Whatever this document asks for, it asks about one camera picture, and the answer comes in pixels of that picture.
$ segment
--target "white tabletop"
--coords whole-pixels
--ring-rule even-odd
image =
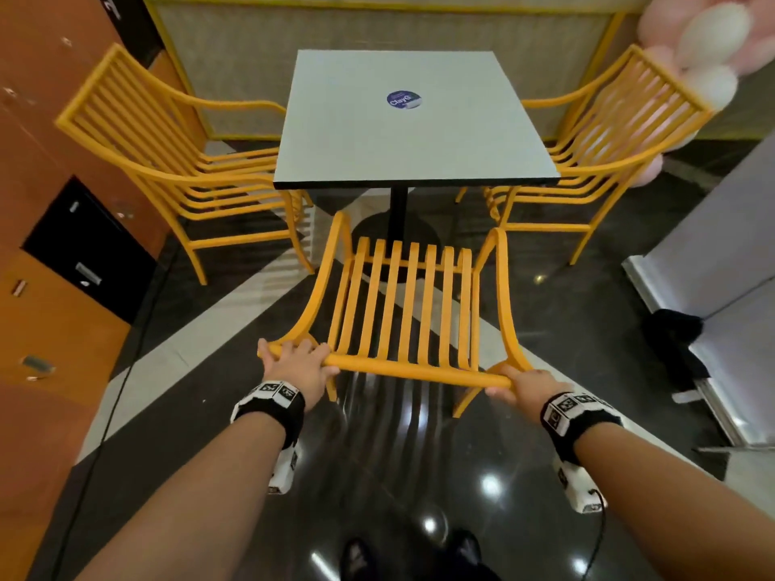
[[[416,107],[389,101],[416,104],[413,94]],[[492,52],[298,52],[274,174],[280,189],[558,176]]]

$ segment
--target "person's left hand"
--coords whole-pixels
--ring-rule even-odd
[[[264,362],[264,380],[288,381],[304,395],[305,412],[312,410],[323,397],[325,380],[339,373],[339,367],[322,367],[331,348],[323,343],[314,348],[305,339],[299,346],[293,342],[283,343],[280,358],[275,359],[265,339],[258,341],[258,354]]]

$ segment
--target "hand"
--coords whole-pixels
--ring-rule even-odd
[[[314,349],[307,339],[298,347],[287,341],[283,343],[280,358],[275,360],[266,340],[258,341],[258,354],[264,362],[264,380],[288,381],[301,391],[305,412],[312,410],[323,397],[325,381],[339,373],[339,367],[321,367],[330,352],[331,348],[326,343]]]
[[[506,375],[513,384],[513,390],[504,387],[488,387],[485,392],[496,400],[504,401],[521,411],[535,424],[541,423],[541,409],[557,393],[573,391],[570,383],[557,381],[549,371],[532,370],[519,372],[510,365],[503,365],[501,375]]]

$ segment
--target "person's left arm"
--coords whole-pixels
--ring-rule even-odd
[[[283,346],[279,360],[258,344],[264,380],[287,381],[305,410],[320,400],[327,345]],[[77,581],[231,579],[256,526],[285,429],[261,412],[238,418],[181,467],[102,548]]]

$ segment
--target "person's right arm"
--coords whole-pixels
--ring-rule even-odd
[[[504,374],[514,391],[488,394],[536,424],[546,401],[573,390],[546,371]],[[723,483],[616,424],[592,426],[574,450],[666,579],[775,579],[775,521]]]

